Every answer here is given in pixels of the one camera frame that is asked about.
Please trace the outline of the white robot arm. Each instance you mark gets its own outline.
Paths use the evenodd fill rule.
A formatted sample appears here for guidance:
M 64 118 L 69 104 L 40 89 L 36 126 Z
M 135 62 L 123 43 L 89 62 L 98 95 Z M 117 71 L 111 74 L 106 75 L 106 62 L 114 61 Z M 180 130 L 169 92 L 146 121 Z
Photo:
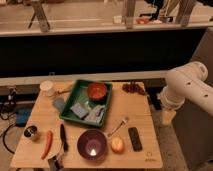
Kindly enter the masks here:
M 166 86 L 158 95 L 163 125 L 171 124 L 186 99 L 213 116 L 213 87 L 205 83 L 207 77 L 208 69 L 199 61 L 189 62 L 166 73 Z

